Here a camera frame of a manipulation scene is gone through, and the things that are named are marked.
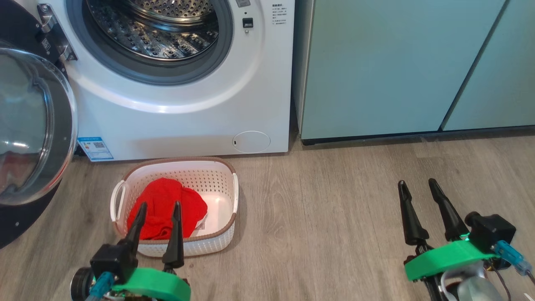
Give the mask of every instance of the blue cable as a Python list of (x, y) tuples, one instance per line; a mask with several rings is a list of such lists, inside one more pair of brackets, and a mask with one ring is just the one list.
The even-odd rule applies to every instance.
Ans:
[(100, 275), (95, 285), (89, 290), (89, 297), (86, 301), (97, 301), (111, 290), (115, 283), (114, 275), (110, 272), (104, 272)]
[(515, 248), (504, 240), (497, 242), (493, 246), (492, 251), (501, 257), (501, 259), (512, 264), (521, 276), (527, 275), (530, 278), (532, 277), (531, 271), (533, 270), (533, 267), (531, 264), (524, 259), (522, 254), (516, 251)]

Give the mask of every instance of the green 3d-printed part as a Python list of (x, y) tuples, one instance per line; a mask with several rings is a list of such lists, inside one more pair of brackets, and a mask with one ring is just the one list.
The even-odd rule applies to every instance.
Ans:
[(469, 265), (478, 260), (496, 257), (495, 254), (481, 252), (469, 240), (458, 240), (412, 259), (405, 265), (405, 273), (411, 281), (420, 280), (423, 277)]
[(137, 268), (125, 284), (116, 284), (113, 291), (127, 290), (163, 301), (189, 301), (192, 290), (176, 275), (153, 268)]

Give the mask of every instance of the white plastic basket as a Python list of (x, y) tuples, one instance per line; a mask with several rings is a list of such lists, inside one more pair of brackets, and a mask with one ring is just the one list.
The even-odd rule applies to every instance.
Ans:
[[(184, 239), (184, 256), (219, 252), (230, 244), (238, 213), (238, 177), (229, 163), (215, 157), (153, 160), (132, 169), (111, 195), (111, 221), (120, 237), (128, 232), (126, 221), (137, 198), (159, 178), (178, 180), (197, 191), (208, 205), (204, 225)], [(168, 240), (141, 240), (137, 250), (146, 256), (162, 257), (167, 243)]]

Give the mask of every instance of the red cloth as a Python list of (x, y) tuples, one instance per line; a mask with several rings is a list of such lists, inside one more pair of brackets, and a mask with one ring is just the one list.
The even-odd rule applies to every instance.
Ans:
[(173, 179), (160, 178), (147, 185), (130, 211), (128, 228), (132, 226), (141, 204), (146, 202), (147, 217), (140, 239), (169, 239), (173, 229), (171, 216), (177, 201), (182, 209), (182, 234), (184, 238), (190, 237), (197, 222), (206, 216), (208, 206), (195, 190), (182, 187), (179, 181)]

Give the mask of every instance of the cabinet door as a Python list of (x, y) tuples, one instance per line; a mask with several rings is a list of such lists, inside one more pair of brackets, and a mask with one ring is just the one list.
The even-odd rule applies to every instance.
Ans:
[(436, 131), (504, 0), (316, 0), (302, 139)]
[(444, 130), (535, 124), (535, 1), (511, 0)]

